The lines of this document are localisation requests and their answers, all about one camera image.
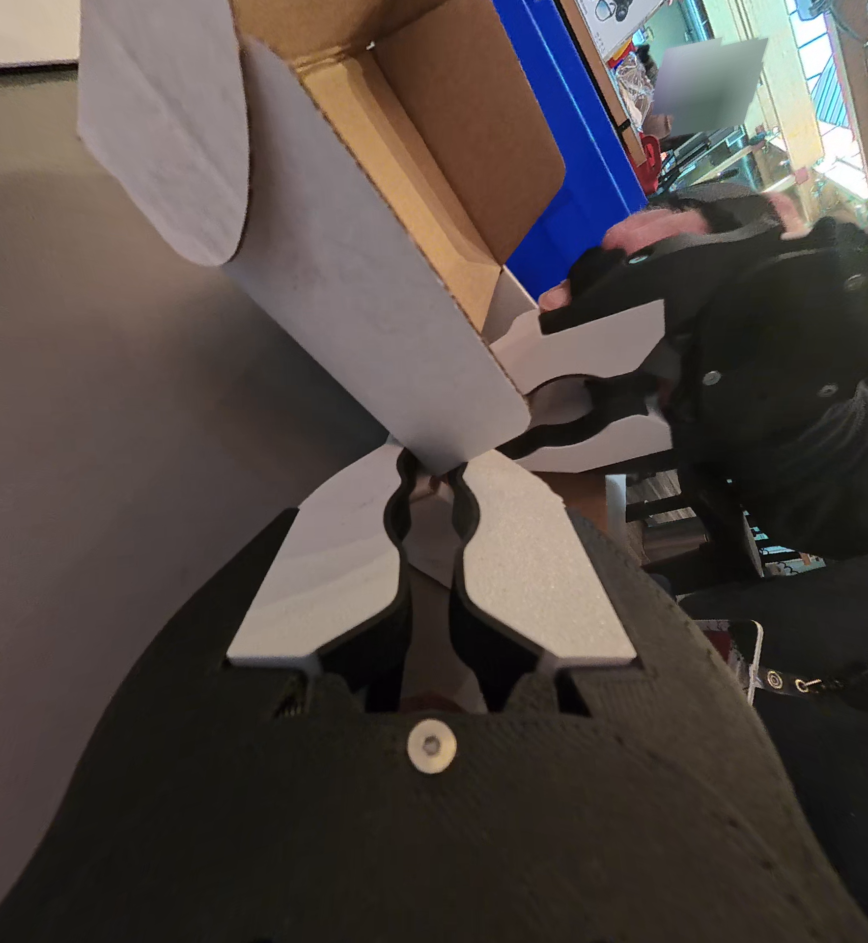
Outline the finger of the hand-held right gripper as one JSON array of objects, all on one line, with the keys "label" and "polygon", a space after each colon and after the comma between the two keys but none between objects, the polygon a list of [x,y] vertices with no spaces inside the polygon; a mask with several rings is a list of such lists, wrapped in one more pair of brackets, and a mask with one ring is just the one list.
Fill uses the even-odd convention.
[{"label": "finger of the hand-held right gripper", "polygon": [[658,394],[648,374],[554,380],[528,396],[529,427],[498,451],[537,473],[597,471],[667,452],[672,431]]},{"label": "finger of the hand-held right gripper", "polygon": [[544,328],[542,312],[523,313],[491,345],[522,394],[565,378],[608,379],[634,372],[665,335],[663,301],[560,330]]}]

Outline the white printed card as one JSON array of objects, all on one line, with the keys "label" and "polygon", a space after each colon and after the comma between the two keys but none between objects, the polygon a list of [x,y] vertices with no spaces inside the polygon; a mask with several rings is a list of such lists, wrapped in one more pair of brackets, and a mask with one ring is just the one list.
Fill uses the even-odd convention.
[{"label": "white printed card", "polygon": [[761,624],[749,619],[697,619],[696,625],[753,705],[764,637]]}]

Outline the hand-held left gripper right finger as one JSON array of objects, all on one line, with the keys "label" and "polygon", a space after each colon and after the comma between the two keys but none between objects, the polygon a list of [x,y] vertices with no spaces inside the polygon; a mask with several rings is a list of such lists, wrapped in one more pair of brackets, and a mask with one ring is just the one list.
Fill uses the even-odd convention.
[{"label": "hand-held left gripper right finger", "polygon": [[562,499],[499,452],[450,471],[459,541],[449,635],[490,713],[529,674],[632,665],[638,652]]}]

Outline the person's dark clothing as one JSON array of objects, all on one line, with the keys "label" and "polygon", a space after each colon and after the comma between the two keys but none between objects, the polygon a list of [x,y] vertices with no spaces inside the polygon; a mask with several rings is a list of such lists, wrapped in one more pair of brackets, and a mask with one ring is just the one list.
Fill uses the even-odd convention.
[{"label": "person's dark clothing", "polygon": [[[692,619],[754,620],[761,668],[804,680],[868,665],[868,555],[688,595]],[[756,711],[817,840],[868,917],[868,712],[824,695],[761,691]]]}]

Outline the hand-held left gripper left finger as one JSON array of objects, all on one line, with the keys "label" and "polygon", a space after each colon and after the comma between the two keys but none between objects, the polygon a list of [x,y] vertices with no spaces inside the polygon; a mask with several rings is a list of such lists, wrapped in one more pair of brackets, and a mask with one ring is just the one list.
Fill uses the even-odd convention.
[{"label": "hand-held left gripper left finger", "polygon": [[333,674],[367,711],[397,711],[413,635],[404,539],[418,462],[383,445],[297,509],[229,644],[230,666]]}]

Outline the white cardboard box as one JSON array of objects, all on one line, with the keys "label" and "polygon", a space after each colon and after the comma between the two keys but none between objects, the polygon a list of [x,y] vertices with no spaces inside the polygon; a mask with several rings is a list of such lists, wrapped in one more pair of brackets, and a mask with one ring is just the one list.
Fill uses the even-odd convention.
[{"label": "white cardboard box", "polygon": [[527,429],[482,330],[565,164],[492,2],[82,2],[77,128],[431,472]]}]

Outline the blue plastic bin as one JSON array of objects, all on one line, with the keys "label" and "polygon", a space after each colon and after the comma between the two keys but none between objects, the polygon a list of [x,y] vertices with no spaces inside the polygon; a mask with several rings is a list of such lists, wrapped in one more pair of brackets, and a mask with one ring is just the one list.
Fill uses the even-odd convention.
[{"label": "blue plastic bin", "polygon": [[645,198],[565,3],[494,6],[565,164],[563,184],[507,263],[537,299]]}]

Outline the person's right hand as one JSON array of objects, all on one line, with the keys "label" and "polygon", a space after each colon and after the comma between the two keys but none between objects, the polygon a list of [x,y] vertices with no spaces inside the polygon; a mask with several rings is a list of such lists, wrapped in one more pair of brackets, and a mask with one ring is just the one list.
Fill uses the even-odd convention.
[{"label": "person's right hand", "polygon": [[567,277],[543,292],[541,313],[568,306],[621,261],[682,235],[708,235],[708,221],[697,209],[656,207],[641,210],[610,227],[600,244],[590,247],[570,266]]}]

